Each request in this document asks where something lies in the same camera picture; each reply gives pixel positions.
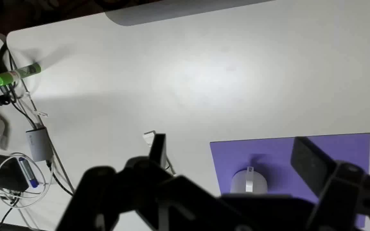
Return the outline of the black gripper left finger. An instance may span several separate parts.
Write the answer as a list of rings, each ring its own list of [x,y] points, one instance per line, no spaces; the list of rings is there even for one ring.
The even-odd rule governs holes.
[[[173,166],[166,151],[166,134],[149,130],[144,133],[144,141],[149,157],[168,173],[173,173]]]

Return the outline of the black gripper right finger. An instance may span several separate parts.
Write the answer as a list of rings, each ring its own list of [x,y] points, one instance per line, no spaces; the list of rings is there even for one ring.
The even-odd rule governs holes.
[[[308,137],[296,137],[290,165],[308,188],[319,196],[337,162]]]

